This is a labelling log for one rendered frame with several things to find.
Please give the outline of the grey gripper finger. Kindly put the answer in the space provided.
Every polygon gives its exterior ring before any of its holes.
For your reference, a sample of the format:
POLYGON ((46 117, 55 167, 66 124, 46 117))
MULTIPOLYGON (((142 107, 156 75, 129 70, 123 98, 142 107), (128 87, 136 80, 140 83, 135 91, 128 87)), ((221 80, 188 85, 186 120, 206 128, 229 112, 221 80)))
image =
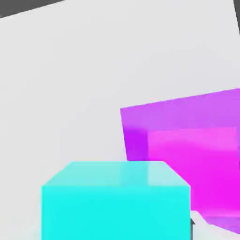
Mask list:
POLYGON ((191 211, 193 240, 240 240, 240 234, 208 224, 200 213, 191 211))

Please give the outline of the small cyan cube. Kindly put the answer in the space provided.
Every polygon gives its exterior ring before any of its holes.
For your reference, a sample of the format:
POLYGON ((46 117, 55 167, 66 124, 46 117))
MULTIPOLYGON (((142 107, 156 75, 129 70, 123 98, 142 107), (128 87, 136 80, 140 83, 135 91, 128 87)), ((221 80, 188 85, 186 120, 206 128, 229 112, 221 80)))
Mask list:
POLYGON ((41 240, 190 240, 190 186, 163 161, 72 162, 41 191, 41 240))

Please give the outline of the small magenta cube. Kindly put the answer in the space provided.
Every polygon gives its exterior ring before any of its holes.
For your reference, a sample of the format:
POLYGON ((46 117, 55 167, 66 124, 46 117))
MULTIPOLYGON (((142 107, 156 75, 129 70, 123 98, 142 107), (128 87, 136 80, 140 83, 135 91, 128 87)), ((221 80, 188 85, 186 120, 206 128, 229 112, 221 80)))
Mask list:
POLYGON ((165 161, 191 187, 191 209, 240 216, 240 155, 235 127, 148 133, 149 160, 165 161))

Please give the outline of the large purple box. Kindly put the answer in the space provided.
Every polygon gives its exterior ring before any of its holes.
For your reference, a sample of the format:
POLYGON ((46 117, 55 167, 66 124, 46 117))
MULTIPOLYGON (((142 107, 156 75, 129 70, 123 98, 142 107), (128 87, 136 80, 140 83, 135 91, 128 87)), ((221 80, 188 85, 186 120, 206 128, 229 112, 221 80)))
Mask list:
MULTIPOLYGON (((120 114, 129 161, 151 161, 149 132, 178 129, 235 127, 240 155, 240 88, 125 107, 120 114)), ((211 225, 240 234, 240 216, 201 216, 211 225)))

